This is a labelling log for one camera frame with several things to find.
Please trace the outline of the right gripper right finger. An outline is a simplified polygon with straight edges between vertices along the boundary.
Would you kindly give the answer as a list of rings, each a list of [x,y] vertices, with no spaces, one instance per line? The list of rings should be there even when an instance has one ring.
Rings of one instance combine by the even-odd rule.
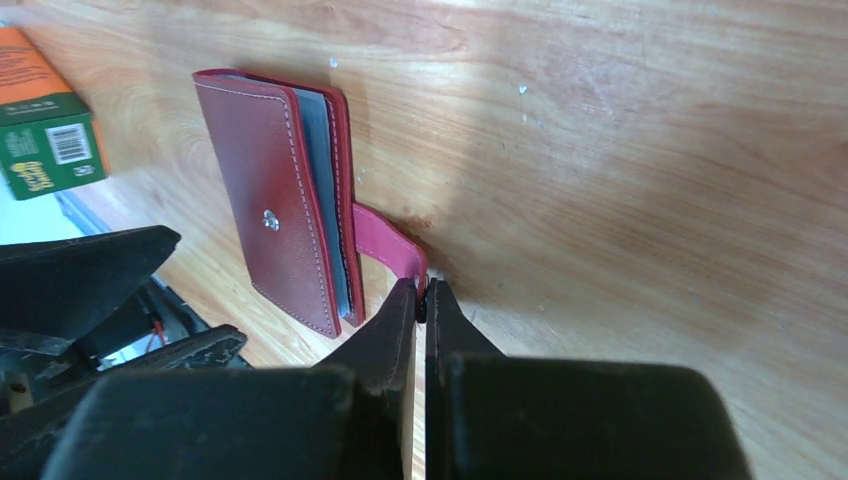
[[[683,366],[505,355],[430,283],[430,479],[748,479],[726,406]]]

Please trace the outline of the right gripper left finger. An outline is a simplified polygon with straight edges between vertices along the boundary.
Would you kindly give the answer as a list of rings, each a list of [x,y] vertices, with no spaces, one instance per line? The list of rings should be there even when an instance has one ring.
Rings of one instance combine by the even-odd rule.
[[[83,398],[46,479],[406,479],[413,280],[309,368],[130,370]]]

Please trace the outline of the red leather card holder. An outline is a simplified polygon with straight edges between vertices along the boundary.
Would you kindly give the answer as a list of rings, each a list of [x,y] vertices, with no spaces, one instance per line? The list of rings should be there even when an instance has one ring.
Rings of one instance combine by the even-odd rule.
[[[424,291],[424,251],[354,195],[350,115],[333,86],[194,74],[254,288],[327,337],[365,320],[360,259]]]

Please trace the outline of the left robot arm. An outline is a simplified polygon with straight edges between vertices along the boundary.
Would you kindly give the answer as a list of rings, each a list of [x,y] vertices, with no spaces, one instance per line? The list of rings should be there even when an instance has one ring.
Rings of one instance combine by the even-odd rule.
[[[180,235],[165,226],[1,249],[1,475],[35,479],[101,361],[135,340],[176,336],[132,369],[225,368],[246,344],[208,327],[157,284]]]

